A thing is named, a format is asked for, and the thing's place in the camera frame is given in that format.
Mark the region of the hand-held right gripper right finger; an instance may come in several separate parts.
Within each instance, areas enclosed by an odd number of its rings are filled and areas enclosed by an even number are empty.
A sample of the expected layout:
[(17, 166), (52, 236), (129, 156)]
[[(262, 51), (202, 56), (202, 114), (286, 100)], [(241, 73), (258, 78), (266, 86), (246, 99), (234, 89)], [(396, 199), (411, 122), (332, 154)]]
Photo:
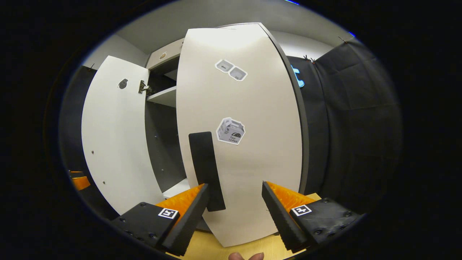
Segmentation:
[(262, 198), (287, 250), (298, 253), (325, 247), (352, 229), (362, 215), (333, 199), (315, 200), (264, 181)]

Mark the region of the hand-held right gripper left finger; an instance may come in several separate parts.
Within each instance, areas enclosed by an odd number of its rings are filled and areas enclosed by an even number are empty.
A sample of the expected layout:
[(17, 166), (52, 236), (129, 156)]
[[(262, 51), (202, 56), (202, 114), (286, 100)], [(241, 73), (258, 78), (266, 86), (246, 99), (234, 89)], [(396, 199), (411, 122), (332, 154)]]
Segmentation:
[(183, 256), (209, 199), (208, 184), (200, 184), (155, 205), (140, 202), (111, 224), (141, 243)]

